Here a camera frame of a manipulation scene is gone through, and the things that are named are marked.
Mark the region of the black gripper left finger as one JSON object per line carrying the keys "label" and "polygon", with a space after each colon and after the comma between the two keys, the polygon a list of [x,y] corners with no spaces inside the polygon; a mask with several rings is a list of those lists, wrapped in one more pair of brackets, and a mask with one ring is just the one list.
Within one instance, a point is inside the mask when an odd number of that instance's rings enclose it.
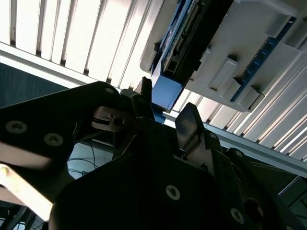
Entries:
{"label": "black gripper left finger", "polygon": [[50,206],[75,180],[66,164],[74,145],[112,137],[116,149],[177,149],[174,131],[154,120],[152,83],[139,92],[118,92],[98,81],[0,110],[0,198],[28,206]]}

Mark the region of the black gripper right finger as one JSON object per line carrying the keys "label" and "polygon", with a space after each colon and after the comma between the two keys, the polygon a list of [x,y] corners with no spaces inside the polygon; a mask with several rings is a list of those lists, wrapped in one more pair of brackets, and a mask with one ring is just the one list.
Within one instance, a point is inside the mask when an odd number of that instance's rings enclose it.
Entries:
{"label": "black gripper right finger", "polygon": [[206,204],[210,227],[219,230],[304,230],[305,226],[263,183],[247,156],[222,150],[207,130],[197,107],[188,103],[175,119],[182,158],[202,167],[213,180]]}

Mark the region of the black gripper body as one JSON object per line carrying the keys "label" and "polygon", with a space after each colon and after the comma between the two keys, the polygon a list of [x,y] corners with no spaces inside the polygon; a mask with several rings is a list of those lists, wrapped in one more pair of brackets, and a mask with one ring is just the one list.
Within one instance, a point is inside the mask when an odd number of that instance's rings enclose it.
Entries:
{"label": "black gripper body", "polygon": [[136,150],[69,184],[52,208],[51,230],[206,230],[228,223],[218,183],[220,152],[196,167],[166,149]]}

